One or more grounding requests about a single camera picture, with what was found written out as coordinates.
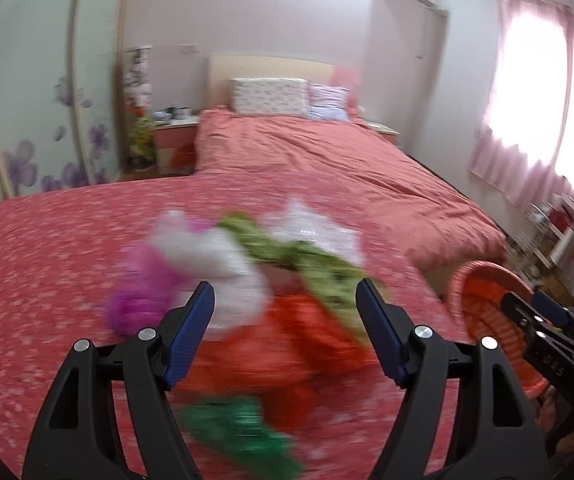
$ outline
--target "bedside table top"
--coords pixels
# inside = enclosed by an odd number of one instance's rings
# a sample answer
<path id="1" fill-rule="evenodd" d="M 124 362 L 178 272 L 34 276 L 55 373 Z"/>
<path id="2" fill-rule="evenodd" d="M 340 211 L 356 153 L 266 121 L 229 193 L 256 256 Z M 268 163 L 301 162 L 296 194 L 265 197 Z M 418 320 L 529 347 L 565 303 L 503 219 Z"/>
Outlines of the bedside table top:
<path id="1" fill-rule="evenodd" d="M 390 127 L 385 126 L 385 124 L 377 123 L 375 121 L 365 121 L 367 126 L 369 126 L 372 130 L 377 131 L 379 134 L 387 134 L 387 135 L 400 135 L 397 131 L 392 130 Z"/>
<path id="2" fill-rule="evenodd" d="M 192 115 L 187 119 L 174 119 L 169 123 L 157 123 L 154 128 L 164 130 L 166 128 L 184 128 L 186 126 L 196 126 L 200 122 L 200 116 Z"/>

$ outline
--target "bed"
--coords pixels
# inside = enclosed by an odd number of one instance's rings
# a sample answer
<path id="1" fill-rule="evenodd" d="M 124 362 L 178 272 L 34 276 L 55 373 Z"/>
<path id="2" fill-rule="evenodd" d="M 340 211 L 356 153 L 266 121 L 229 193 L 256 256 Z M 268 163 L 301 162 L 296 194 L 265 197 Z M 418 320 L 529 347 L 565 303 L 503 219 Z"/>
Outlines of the bed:
<path id="1" fill-rule="evenodd" d="M 259 218 L 281 210 L 290 196 L 361 234 L 367 271 L 393 292 L 414 322 L 446 338 L 467 340 L 464 325 L 450 317 L 381 226 L 356 206 L 353 192 L 321 174 L 198 174 L 0 202 L 0 457 L 12 471 L 21 471 L 40 405 L 74 341 L 116 341 L 107 330 L 103 304 L 129 244 L 146 236 L 170 208 L 212 219 L 239 208 Z M 315 389 L 317 407 L 293 436 L 295 454 L 307 468 L 302 478 L 367 478 L 403 392 L 377 365 L 321 377 Z M 428 470 L 444 460 L 456 395 L 450 384 Z M 128 463 L 142 472 L 124 391 L 117 390 L 116 399 Z M 201 444 L 188 439 L 188 446 L 206 480 L 246 478 Z"/>
<path id="2" fill-rule="evenodd" d="M 237 77 L 300 77 L 355 89 L 351 71 L 309 61 L 213 56 L 196 139 L 200 173 L 298 170 L 327 174 L 352 189 L 397 247 L 438 292 L 468 260 L 500 261 L 504 235 L 471 200 L 367 127 L 297 117 L 240 117 L 227 108 Z"/>

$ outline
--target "pillow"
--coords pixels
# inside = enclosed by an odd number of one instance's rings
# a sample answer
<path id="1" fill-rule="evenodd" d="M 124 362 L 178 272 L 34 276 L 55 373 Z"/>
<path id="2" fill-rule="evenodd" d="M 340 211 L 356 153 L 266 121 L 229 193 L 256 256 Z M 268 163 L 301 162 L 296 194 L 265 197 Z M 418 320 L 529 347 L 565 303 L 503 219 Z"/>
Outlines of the pillow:
<path id="1" fill-rule="evenodd" d="M 345 108 L 349 90 L 336 86 L 309 84 L 308 118 L 322 121 L 350 122 Z"/>
<path id="2" fill-rule="evenodd" d="M 285 77 L 232 79 L 231 107 L 239 115 L 307 117 L 307 81 Z"/>

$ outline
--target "orange plastic basket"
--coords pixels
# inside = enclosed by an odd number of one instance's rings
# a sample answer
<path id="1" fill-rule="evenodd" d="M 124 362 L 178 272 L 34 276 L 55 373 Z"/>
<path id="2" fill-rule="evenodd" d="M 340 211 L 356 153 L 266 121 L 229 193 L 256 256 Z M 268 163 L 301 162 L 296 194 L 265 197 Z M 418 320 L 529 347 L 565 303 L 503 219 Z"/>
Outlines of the orange plastic basket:
<path id="1" fill-rule="evenodd" d="M 500 343 L 525 394 L 534 399 L 548 382 L 522 358 L 526 346 L 522 330 L 500 311 L 500 300 L 507 292 L 531 302 L 531 289 L 509 270 L 491 262 L 469 262 L 449 280 L 447 308 L 454 320 L 464 322 L 475 341 L 490 335 Z"/>

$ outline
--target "pile of clothes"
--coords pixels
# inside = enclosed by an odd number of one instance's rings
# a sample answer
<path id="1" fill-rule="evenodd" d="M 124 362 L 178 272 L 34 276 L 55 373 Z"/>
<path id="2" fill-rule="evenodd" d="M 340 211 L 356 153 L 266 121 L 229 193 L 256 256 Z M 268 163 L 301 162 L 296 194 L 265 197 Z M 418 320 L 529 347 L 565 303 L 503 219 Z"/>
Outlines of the pile of clothes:
<path id="1" fill-rule="evenodd" d="M 133 335 L 209 281 L 214 314 L 178 385 L 199 401 L 178 413 L 179 423 L 253 476 L 290 480 L 301 468 L 284 433 L 315 406 L 309 380 L 376 358 L 355 308 L 365 277 L 359 235 L 296 199 L 264 224 L 243 212 L 217 222 L 167 212 L 129 250 L 108 319 L 116 333 Z"/>

